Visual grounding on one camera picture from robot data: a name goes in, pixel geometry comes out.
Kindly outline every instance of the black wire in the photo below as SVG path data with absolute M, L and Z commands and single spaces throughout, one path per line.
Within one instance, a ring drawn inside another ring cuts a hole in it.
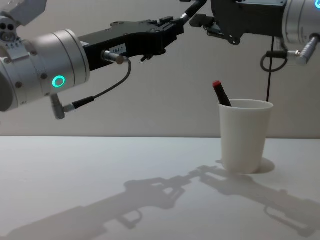
M 131 69 L 132 69 L 132 63 L 130 61 L 130 59 L 127 59 L 127 62 L 128 62 L 128 72 L 127 74 L 125 75 L 125 77 L 120 81 L 118 82 L 117 84 L 113 85 L 112 87 L 108 88 L 107 90 L 93 96 L 94 99 L 97 99 L 97 98 L 100 98 L 101 96 L 111 92 L 112 90 L 114 90 L 115 88 L 119 87 L 121 84 L 123 84 L 129 77 L 130 77 L 130 74 L 131 74 Z
M 275 37 L 272 37 L 272 42 L 271 42 L 271 52 L 273 52 L 275 49 Z M 264 61 L 266 58 L 262 57 L 260 65 L 262 67 L 262 69 L 264 69 Z M 270 58 L 270 66 L 269 66 L 269 78 L 268 78 L 268 89 L 267 89 L 267 93 L 266 93 L 266 101 L 269 102 L 269 98 L 270 98 L 270 88 L 271 88 L 271 74 L 272 74 L 272 63 L 273 63 L 273 58 Z
M 275 69 L 272 69 L 272 65 L 271 65 L 271 68 L 270 69 L 267 69 L 265 66 L 264 66 L 264 63 L 265 63 L 265 60 L 267 58 L 267 55 L 264 55 L 261 59 L 261 62 L 260 62 L 260 66 L 262 68 L 263 71 L 267 72 L 267 73 L 275 73 L 275 72 L 278 72 L 280 71 L 281 69 L 283 69 L 287 63 L 288 63 L 288 59 L 285 59 L 284 60 L 284 63 L 280 66 L 280 67 L 277 67 Z

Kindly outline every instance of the screw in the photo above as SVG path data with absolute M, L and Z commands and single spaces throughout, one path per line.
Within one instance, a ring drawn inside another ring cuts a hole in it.
M 16 87 L 17 89 L 22 88 L 22 86 L 23 86 L 23 84 L 22 84 L 22 82 L 20 82 L 20 81 L 18 81 L 18 82 L 15 83 L 15 87 Z
M 40 77 L 42 80 L 45 80 L 48 78 L 48 75 L 46 73 L 42 73 Z
M 9 58 L 5 58 L 5 59 L 4 59 L 4 63 L 5 63 L 5 64 L 10 64 L 10 63 L 11 63 L 11 60 L 10 60 Z
M 3 39 L 4 41 L 6 41 L 6 42 L 9 42 L 10 37 L 8 36 L 7 33 L 5 33 L 5 34 L 2 35 L 2 39 Z

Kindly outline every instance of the cup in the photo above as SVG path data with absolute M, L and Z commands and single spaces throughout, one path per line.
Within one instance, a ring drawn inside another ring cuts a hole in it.
M 232 107 L 219 105 L 222 164 L 229 172 L 252 174 L 261 166 L 274 105 L 246 99 L 230 102 Z

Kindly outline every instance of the white wall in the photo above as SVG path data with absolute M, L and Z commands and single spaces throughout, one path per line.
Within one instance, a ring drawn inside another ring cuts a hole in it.
M 48 0 L 45 14 L 19 32 L 28 39 L 69 28 L 81 36 L 115 21 L 179 17 L 188 5 L 178 0 Z M 211 14 L 209 2 L 202 12 Z M 131 78 L 109 95 L 62 121 L 54 119 L 49 99 L 1 113 L 0 135 L 219 136 L 212 81 L 223 81 L 230 98 L 265 100 L 268 74 L 259 64 L 270 47 L 271 37 L 245 35 L 239 46 L 232 46 L 187 25 L 167 54 L 144 64 L 133 58 Z M 309 67 L 288 67 L 274 75 L 271 136 L 320 136 L 316 59 Z M 68 104 L 99 93 L 126 71 L 115 65 L 94 71 L 89 83 L 62 93 L 61 100 Z

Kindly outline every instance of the red marker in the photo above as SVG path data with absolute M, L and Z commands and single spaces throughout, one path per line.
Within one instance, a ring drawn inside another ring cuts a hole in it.
M 215 90 L 216 95 L 218 96 L 219 102 L 221 105 L 232 107 L 230 100 L 222 87 L 222 84 L 220 81 L 215 81 L 213 84 L 213 88 Z

